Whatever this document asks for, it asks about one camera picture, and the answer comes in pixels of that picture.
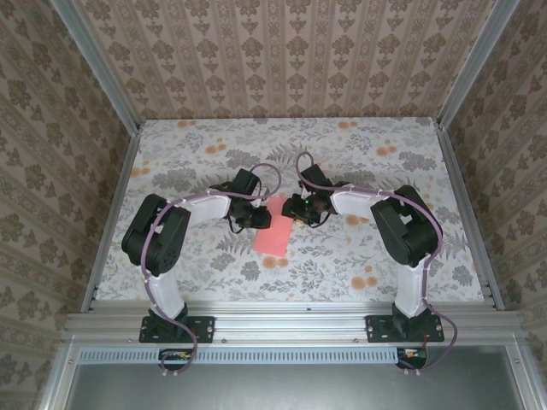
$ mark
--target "vent slot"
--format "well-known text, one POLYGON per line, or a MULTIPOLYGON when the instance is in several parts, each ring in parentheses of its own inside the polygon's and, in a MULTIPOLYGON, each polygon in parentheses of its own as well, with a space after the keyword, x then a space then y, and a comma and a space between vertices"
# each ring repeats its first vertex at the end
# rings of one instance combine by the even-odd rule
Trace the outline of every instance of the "vent slot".
MULTIPOLYGON (((161 348, 82 348, 80 365, 158 364, 161 348)), ((179 363, 165 360, 166 363, 179 363)), ((379 364, 397 363, 397 348, 217 348, 197 351, 195 364, 379 364)))

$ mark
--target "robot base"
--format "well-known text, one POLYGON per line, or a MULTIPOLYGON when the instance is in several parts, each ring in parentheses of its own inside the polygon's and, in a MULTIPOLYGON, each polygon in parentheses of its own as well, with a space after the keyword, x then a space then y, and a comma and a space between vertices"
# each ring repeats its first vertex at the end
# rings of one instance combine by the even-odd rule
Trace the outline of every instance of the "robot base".
POLYGON ((371 315, 365 318, 369 343, 444 342, 441 319, 425 310, 414 318, 407 318, 392 305, 392 315, 371 315))
MULTIPOLYGON (((141 343, 192 343, 190 335, 172 323, 162 319, 149 309, 150 316, 145 316, 140 327, 138 340, 141 343)), ((175 318, 186 325, 199 343, 212 343, 215 335, 215 317, 188 316, 188 307, 175 318)))

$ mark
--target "aluminum frame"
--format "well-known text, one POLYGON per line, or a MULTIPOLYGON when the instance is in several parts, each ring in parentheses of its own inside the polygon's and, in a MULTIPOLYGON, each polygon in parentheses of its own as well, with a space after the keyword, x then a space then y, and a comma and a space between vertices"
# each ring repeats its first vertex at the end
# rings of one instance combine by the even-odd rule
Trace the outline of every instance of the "aluminum frame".
MULTIPOLYGON (((163 348, 80 348, 78 365, 159 365, 163 348)), ((165 364, 180 364, 168 357, 165 364)), ((370 365, 398 363, 397 348, 240 348, 209 345, 197 351, 196 365, 370 365)))
POLYGON ((80 311, 87 312, 90 308, 91 301, 95 295, 98 284, 101 282, 103 276, 104 265, 106 264, 106 258, 109 255, 109 248, 112 242, 112 236, 116 228, 116 222, 120 215, 121 204, 126 194, 127 184, 129 183, 129 177, 131 176, 131 170, 133 163, 135 162, 135 156, 137 156, 138 145, 140 144, 140 133, 131 139, 129 146, 127 147, 126 158, 123 161, 123 166, 120 171, 120 179, 110 204, 109 216, 106 219, 105 229, 101 236, 101 242, 97 249, 97 256, 91 269, 91 275, 89 282, 85 290, 84 300, 80 311))
POLYGON ((474 81, 485 65, 491 51, 502 35, 511 15, 519 4, 519 0, 502 0, 496 2, 486 23, 483 25, 467 60, 465 61, 458 78, 452 85, 449 95, 444 100, 443 107, 438 113, 442 126, 448 127, 466 95, 471 90, 474 81))
MULTIPOLYGON (((436 307, 459 328, 459 346, 504 346, 526 410, 545 408, 545 393, 529 349, 523 346, 524 331, 516 312, 500 312, 486 304, 473 306, 439 303, 436 307)), ((81 349, 89 347, 141 349, 142 347, 189 348, 182 343, 138 343, 140 320, 147 314, 146 301, 101 302, 89 313, 70 315, 62 348, 46 387, 41 410, 63 409, 74 380, 81 349)), ((297 303, 216 302, 189 303, 191 314, 217 318, 217 349, 247 348, 346 348, 404 347, 415 343, 369 344, 364 317, 389 313, 389 303, 297 303)), ((444 323, 448 344, 452 331, 444 323)))
POLYGON ((452 148, 452 142, 448 131, 445 126, 437 129, 438 143, 441 146, 443 153, 444 164, 446 165, 446 172, 449 175, 450 183, 452 184, 452 190, 454 191, 454 197, 456 198, 456 204, 462 217, 463 229, 465 231, 467 240, 469 242, 469 250, 471 256, 475 262, 477 273, 481 275, 487 282, 488 288, 483 288, 483 293, 490 292, 491 297, 494 299, 494 305, 498 310, 504 310, 502 294, 497 286, 496 277, 492 271, 488 254, 486 253, 485 243, 480 235, 479 225, 475 219, 473 207, 469 200, 468 191, 466 190, 465 183, 463 182, 463 176, 458 166, 456 159, 456 153, 452 148))
POLYGON ((137 111, 131 105, 122 86, 110 69, 109 59, 97 45, 78 6, 74 0, 51 0, 51 2, 97 77, 129 135, 132 138, 135 137, 138 133, 139 123, 137 111))

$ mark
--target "table surface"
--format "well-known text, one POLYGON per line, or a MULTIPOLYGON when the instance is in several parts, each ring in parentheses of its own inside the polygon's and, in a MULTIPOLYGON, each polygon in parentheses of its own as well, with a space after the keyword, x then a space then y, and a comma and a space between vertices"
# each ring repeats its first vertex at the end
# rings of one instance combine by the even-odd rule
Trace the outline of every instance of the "table surface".
MULTIPOLYGON (((442 254, 430 271, 430 299, 483 300, 430 118, 155 120, 144 124, 140 137, 99 300, 147 297, 141 273, 121 251, 147 195, 175 199, 204 192, 241 167, 267 161, 280 168, 279 195, 288 197, 298 192, 294 160, 305 149, 332 182, 382 190, 413 185, 444 230, 442 254)), ((272 171, 256 172, 266 186, 275 186, 272 171)), ((373 220, 336 215, 313 230, 295 223, 285 258, 253 251, 255 235, 231 233, 226 220, 191 228, 174 268, 181 295, 219 302, 390 302, 396 294, 397 263, 373 220)))

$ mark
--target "patterned wallpaper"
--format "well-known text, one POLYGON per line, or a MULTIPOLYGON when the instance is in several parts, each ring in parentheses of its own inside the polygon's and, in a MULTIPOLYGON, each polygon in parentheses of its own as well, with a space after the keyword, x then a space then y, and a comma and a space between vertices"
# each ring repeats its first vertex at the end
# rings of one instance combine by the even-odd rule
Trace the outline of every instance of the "patterned wallpaper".
POLYGON ((79 0, 141 120, 436 116, 495 0, 79 0))
POLYGON ((79 310, 128 135, 47 1, 0 2, 0 90, 0 408, 26 409, 79 310))
POLYGON ((547 1, 521 0, 449 133, 504 300, 547 375, 547 1))

